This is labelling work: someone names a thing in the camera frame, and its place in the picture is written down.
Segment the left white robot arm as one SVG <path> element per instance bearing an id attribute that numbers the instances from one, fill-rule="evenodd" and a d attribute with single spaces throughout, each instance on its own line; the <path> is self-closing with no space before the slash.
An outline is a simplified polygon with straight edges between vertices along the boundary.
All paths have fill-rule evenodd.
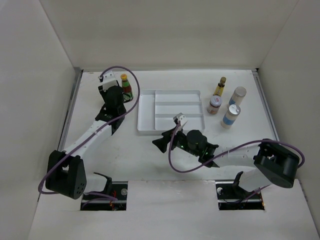
<path id="1" fill-rule="evenodd" d="M 121 86 L 113 85 L 107 90 L 100 86 L 98 90 L 104 105 L 93 124 L 76 142 L 62 151 L 54 150 L 48 159 L 46 189 L 74 200 L 90 192 L 103 200 L 112 195 L 108 184 L 111 178 L 89 170 L 94 163 L 92 154 L 118 130 L 127 111 Z"/>

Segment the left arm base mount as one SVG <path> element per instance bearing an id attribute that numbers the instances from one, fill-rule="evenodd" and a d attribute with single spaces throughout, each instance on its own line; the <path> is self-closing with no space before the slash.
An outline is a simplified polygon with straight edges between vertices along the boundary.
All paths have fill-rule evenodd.
<path id="1" fill-rule="evenodd" d="M 86 193 L 80 203 L 81 211 L 126 211 L 127 181 L 113 181 L 102 192 Z"/>

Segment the yellow cap chili sauce bottle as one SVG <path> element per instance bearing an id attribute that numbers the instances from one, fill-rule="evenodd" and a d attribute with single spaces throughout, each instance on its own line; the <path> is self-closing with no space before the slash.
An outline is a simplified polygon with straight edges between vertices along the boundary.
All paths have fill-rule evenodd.
<path id="1" fill-rule="evenodd" d="M 133 100 L 134 96 L 133 96 L 131 84 L 128 80 L 128 76 L 126 74 L 122 74 L 120 78 L 121 78 L 121 86 L 123 89 L 124 102 L 125 103 L 130 102 Z"/>

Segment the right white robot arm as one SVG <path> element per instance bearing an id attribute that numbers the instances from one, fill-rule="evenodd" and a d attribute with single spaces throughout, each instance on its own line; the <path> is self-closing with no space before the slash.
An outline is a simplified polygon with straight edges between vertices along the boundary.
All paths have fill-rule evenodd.
<path id="1" fill-rule="evenodd" d="M 152 143 L 162 153 L 170 154 L 179 148 L 197 157 L 200 166 L 207 168 L 250 167 L 250 171 L 241 171 L 234 179 L 231 190 L 238 198 L 268 185 L 292 188 L 298 168 L 305 163 L 304 154 L 296 147 L 267 138 L 222 150 L 209 143 L 199 130 L 184 133 L 171 129 L 161 135 Z"/>

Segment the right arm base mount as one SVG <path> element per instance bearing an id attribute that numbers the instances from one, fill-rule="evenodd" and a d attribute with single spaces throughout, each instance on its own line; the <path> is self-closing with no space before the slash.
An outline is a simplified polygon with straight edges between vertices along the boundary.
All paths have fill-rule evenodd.
<path id="1" fill-rule="evenodd" d="M 220 211 L 265 210 L 262 194 L 248 192 L 239 187 L 240 177 L 244 172 L 239 172 L 233 181 L 217 181 L 215 183 L 217 204 Z"/>

